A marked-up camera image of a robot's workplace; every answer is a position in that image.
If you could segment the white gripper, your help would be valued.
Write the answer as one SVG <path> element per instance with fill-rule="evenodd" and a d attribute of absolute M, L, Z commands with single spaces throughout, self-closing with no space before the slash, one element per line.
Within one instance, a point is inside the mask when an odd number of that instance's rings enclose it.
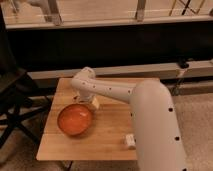
<path fill-rule="evenodd" d="M 91 106 L 94 110 L 98 110 L 100 107 L 100 103 L 96 97 L 94 97 L 94 94 L 88 91 L 79 91 L 79 100 L 83 102 L 89 102 L 91 101 Z"/>

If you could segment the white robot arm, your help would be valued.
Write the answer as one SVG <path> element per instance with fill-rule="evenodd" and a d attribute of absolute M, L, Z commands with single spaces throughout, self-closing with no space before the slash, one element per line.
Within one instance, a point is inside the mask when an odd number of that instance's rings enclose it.
<path fill-rule="evenodd" d="M 129 104 L 140 171 L 187 171 L 173 99 L 160 81 L 102 81 L 96 79 L 92 68 L 85 67 L 71 85 L 83 100 L 99 94 Z"/>

